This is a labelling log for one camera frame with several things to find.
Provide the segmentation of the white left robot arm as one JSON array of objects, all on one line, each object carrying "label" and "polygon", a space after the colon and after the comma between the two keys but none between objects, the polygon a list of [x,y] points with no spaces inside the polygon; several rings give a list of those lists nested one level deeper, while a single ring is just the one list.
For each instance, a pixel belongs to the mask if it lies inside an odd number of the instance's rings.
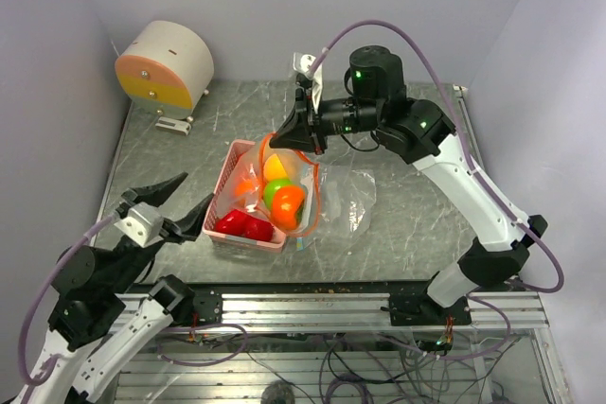
[{"label": "white left robot arm", "polygon": [[117,333],[121,295],[153,264],[167,243],[195,241],[203,231],[214,196],[208,194],[180,220],[158,209],[186,179],[182,172],[164,182],[127,189],[122,201],[89,228],[57,260],[39,291],[58,293],[34,368],[26,365],[27,335],[35,306],[27,310],[18,341],[18,369],[24,382],[15,403],[95,403],[122,367],[171,325],[190,325],[194,291],[169,274],[145,295],[134,316]]}]

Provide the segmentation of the round orange fruit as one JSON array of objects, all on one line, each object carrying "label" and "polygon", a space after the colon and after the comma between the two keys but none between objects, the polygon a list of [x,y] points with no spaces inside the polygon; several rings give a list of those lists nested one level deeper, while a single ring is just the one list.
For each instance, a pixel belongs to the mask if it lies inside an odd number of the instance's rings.
[{"label": "round orange fruit", "polygon": [[250,200],[258,196],[260,183],[256,178],[242,178],[235,186],[234,196],[239,200]]}]

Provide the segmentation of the orange persimmon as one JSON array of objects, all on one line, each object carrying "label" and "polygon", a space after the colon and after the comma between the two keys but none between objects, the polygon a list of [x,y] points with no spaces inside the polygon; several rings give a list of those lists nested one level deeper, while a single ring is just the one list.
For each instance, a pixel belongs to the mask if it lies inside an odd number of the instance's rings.
[{"label": "orange persimmon", "polygon": [[297,213],[304,204],[306,191],[291,184],[282,187],[274,196],[271,216],[276,226],[285,231],[292,231],[298,226]]}]

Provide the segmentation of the green apple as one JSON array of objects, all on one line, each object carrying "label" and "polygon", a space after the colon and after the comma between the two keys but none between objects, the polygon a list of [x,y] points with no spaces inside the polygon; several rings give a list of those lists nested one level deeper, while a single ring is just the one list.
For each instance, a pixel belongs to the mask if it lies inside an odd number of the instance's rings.
[{"label": "green apple", "polygon": [[263,195],[262,195],[265,206],[268,209],[271,209],[273,200],[274,200],[274,196],[278,192],[278,190],[281,189],[282,187],[289,186],[291,184],[292,184],[292,182],[288,178],[280,178],[280,179],[274,179],[272,181],[269,181],[264,186]]}]

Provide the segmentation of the clear bag orange zipper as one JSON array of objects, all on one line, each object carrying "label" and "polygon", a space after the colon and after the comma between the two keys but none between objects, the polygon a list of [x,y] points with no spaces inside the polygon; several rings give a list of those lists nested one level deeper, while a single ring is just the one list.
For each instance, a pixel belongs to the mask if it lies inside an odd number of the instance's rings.
[{"label": "clear bag orange zipper", "polygon": [[288,237],[305,237],[320,218],[319,164],[301,151],[273,148],[275,137],[232,143],[215,189],[215,214],[237,210]]}]

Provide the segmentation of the pink perforated plastic basket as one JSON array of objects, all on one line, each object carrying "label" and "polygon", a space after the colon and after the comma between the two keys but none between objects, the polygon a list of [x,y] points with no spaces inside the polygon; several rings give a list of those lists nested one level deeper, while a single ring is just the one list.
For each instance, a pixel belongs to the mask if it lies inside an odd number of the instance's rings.
[{"label": "pink perforated plastic basket", "polygon": [[218,197],[222,194],[228,178],[242,155],[255,144],[242,139],[236,139],[230,144],[214,188],[213,199],[205,214],[203,233],[215,243],[228,243],[245,249],[281,253],[286,243],[286,236],[274,227],[272,236],[269,237],[268,222],[253,221],[251,216],[239,208],[229,209],[224,216],[218,215]]}]

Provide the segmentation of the yellow orange peach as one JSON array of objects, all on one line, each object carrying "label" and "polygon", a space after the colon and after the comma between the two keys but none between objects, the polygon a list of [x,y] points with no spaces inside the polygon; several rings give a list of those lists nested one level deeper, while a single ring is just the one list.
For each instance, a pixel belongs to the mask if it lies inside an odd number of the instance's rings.
[{"label": "yellow orange peach", "polygon": [[280,179],[292,180],[297,176],[297,164],[291,155],[273,153],[264,162],[263,177],[267,182]]}]

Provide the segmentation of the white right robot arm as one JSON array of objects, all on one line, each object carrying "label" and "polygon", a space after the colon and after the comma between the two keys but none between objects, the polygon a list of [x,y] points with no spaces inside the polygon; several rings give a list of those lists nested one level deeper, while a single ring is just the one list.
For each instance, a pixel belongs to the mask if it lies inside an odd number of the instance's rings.
[{"label": "white right robot arm", "polygon": [[345,73],[348,96],[330,100],[322,98],[315,62],[310,54],[294,54],[294,107],[270,147],[320,155],[331,136],[370,132],[378,145],[435,184],[476,234],[470,249],[436,273],[422,295],[388,312],[438,324],[469,292],[517,274],[545,232],[546,220],[504,199],[475,160],[466,158],[454,122],[435,102],[406,94],[401,58],[380,45],[356,49]]}]

